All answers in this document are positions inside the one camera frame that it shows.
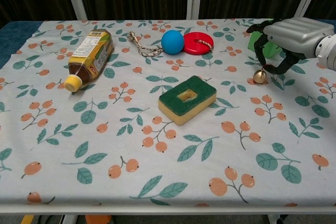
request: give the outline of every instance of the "bottle cap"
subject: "bottle cap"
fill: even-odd
[[[83,81],[75,74],[70,74],[64,82],[66,90],[76,92],[82,86]]]
[[[183,36],[184,37],[184,48],[188,54],[191,55],[204,55],[211,51],[211,48],[200,42],[204,41],[214,47],[214,40],[208,34],[200,33],[199,31],[194,31]]]

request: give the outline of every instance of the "table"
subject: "table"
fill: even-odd
[[[311,59],[254,84],[246,29],[263,20],[43,22],[0,70],[0,212],[335,212],[336,75]],[[114,52],[69,93],[68,57],[95,28]],[[213,53],[144,58],[127,40],[171,29],[211,35]],[[157,101],[192,75],[217,101],[176,126]]]

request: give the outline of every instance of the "gold bell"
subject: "gold bell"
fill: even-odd
[[[253,80],[256,83],[264,83],[266,81],[266,72],[261,69],[254,73]]]

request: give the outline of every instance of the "red frisbee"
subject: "red frisbee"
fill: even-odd
[[[213,39],[205,33],[194,31],[183,36],[184,47],[183,51],[191,55],[204,55],[211,51],[211,48],[206,44],[198,42],[199,40],[209,43],[211,47],[214,47]]]

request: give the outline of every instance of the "sponge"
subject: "sponge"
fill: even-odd
[[[192,76],[159,97],[159,110],[177,125],[183,125],[216,100],[216,89]]]

